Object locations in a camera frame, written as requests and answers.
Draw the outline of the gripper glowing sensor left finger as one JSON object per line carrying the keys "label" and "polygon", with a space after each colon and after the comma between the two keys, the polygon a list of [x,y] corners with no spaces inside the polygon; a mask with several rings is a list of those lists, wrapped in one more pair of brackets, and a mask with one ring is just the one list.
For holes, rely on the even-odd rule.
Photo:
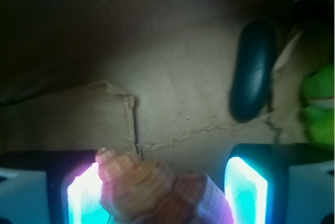
{"label": "gripper glowing sensor left finger", "polygon": [[1,223],[113,223],[95,150],[1,154]]}

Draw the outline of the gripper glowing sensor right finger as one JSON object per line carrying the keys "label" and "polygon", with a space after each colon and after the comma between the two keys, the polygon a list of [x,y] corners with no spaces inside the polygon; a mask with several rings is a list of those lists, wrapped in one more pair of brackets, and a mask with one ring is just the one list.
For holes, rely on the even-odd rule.
{"label": "gripper glowing sensor right finger", "polygon": [[334,150],[238,144],[226,163],[224,192],[235,223],[334,223]]}

